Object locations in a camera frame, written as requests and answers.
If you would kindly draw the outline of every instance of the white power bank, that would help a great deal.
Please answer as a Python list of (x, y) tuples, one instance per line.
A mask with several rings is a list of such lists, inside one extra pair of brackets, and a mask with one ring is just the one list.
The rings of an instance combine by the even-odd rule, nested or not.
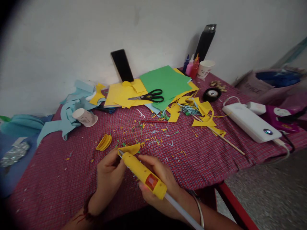
[(281, 133), (241, 103), (226, 105), (222, 108), (241, 129), (254, 141), (263, 143), (281, 137)]

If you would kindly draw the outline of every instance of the bangle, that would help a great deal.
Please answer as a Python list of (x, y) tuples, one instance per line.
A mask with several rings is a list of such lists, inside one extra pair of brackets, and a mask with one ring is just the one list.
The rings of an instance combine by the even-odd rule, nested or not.
[(90, 202), (90, 199), (92, 198), (92, 196), (94, 195), (94, 193), (92, 193), (87, 199), (86, 199), (86, 201), (85, 201), (85, 203), (84, 203), (84, 206), (83, 206), (83, 214), (81, 214), (81, 215), (79, 215), (79, 216), (77, 216), (73, 221), (75, 221), (77, 218), (79, 218), (80, 216), (84, 216), (81, 220), (79, 220), (78, 222), (77, 222), (77, 224), (80, 222), (80, 221), (82, 221), (82, 220), (84, 220), (84, 219), (86, 219), (86, 220), (88, 220), (88, 221), (92, 221), (96, 216), (93, 216), (92, 214), (90, 214), (89, 213), (89, 202)]
[(193, 196), (194, 200), (196, 201), (197, 203), (197, 207), (198, 207), (198, 211), (199, 211), (199, 215), (201, 216), (201, 227), (204, 228), (204, 217), (202, 215), (202, 210), (201, 210), (201, 205), (199, 204), (199, 201), (200, 200), (198, 197), (196, 197), (196, 193), (193, 191), (190, 193), (191, 196)]

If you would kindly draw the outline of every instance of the gray floor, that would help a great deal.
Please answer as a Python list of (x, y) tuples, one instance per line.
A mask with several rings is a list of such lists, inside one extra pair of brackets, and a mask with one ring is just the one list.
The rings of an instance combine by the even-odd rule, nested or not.
[[(259, 229), (307, 229), (307, 149), (274, 165), (257, 165), (226, 180)], [(218, 211), (232, 220), (221, 197)]]

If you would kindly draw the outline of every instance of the smartphone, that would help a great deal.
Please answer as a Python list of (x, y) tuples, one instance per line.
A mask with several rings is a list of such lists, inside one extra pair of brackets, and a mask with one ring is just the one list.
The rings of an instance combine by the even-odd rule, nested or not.
[(122, 81), (134, 81), (124, 49), (111, 52), (112, 58)]

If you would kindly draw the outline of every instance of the tipped paper cup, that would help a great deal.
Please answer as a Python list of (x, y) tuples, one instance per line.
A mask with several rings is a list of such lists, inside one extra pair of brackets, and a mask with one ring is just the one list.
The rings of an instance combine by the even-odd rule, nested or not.
[(73, 113), (73, 118), (84, 124), (85, 127), (91, 127), (96, 124), (98, 117), (87, 110), (80, 108)]
[(208, 73), (211, 71), (211, 69), (215, 66), (214, 61), (210, 60), (203, 60), (199, 63), (199, 68), (197, 72), (197, 77), (202, 79), (203, 81), (207, 77)]

